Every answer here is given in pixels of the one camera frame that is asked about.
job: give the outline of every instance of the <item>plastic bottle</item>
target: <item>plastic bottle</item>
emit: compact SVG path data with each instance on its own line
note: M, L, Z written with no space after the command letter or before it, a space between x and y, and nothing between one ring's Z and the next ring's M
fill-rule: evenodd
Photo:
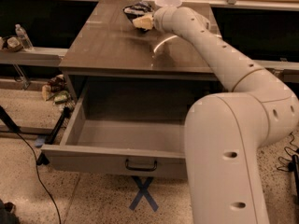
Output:
M22 28L19 24L16 24L16 34L21 41L21 44L24 47L24 50L26 51L33 51L35 50L34 46L32 45L28 34L26 33L26 30Z

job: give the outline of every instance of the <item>black handle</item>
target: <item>black handle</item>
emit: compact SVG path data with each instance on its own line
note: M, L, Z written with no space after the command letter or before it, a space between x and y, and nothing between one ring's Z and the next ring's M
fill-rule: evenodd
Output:
M141 172L153 172L157 169L157 161L153 163L152 168L136 168L136 167L130 167L129 166L129 160L125 161L125 168L131 171L141 171Z

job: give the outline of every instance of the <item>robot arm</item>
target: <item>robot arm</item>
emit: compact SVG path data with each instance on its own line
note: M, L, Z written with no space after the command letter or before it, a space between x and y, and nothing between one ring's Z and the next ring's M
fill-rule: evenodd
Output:
M157 30L193 44L229 91L197 101L185 121L185 154L195 224L269 223L256 151L287 136L299 120L295 94L206 29L188 7L163 7Z

